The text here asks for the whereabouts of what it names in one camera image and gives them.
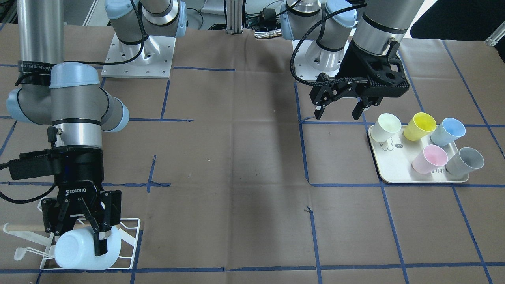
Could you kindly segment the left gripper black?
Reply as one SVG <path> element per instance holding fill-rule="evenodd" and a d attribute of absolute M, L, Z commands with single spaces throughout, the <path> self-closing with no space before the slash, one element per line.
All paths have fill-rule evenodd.
<path fill-rule="evenodd" d="M 335 83 L 329 86 L 314 86 L 310 99 L 315 105 L 314 116 L 321 119 L 326 106 L 343 97 L 356 97 L 358 103 L 352 111 L 357 120 L 370 106 L 377 106 L 382 98 L 401 97 L 409 90 L 402 61 L 396 55 L 397 40 L 386 44 L 386 55 L 377 56 L 361 49 L 352 40 L 335 77 L 319 74 L 317 82 Z"/>

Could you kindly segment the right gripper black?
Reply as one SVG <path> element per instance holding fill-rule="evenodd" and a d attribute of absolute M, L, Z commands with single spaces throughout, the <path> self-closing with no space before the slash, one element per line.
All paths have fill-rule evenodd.
<path fill-rule="evenodd" d="M 92 227 L 94 255 L 108 252 L 108 231 L 120 222 L 122 194 L 103 189 L 101 149 L 57 147 L 21 153 L 9 161 L 9 172 L 13 180 L 54 177 L 56 198 L 41 202 L 44 229 L 54 234 L 53 241 L 73 230 L 77 217 L 83 215 Z"/>

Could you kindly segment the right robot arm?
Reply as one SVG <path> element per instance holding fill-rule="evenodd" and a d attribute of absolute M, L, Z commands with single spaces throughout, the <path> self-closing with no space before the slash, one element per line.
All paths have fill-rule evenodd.
<path fill-rule="evenodd" d="M 44 229 L 61 237 L 79 216 L 91 226 L 94 255 L 108 251 L 111 229 L 120 222 L 121 192 L 102 186 L 102 133 L 118 132 L 129 111 L 100 87 L 94 62 L 65 61 L 63 9 L 60 0 L 20 0 L 17 4 L 21 59 L 17 89 L 6 106 L 17 121 L 47 125 L 50 149 L 21 153 L 1 165 L 13 180 L 53 176 L 56 198 L 42 194 Z"/>

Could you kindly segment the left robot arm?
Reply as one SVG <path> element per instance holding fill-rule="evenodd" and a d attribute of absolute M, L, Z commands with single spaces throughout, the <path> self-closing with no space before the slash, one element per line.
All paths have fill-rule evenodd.
<path fill-rule="evenodd" d="M 400 43 L 421 0 L 287 0 L 280 15 L 282 36 L 297 40 L 290 58 L 296 81 L 311 86 L 314 117 L 341 98 L 356 98 L 358 119 L 384 98 L 409 90 Z"/>

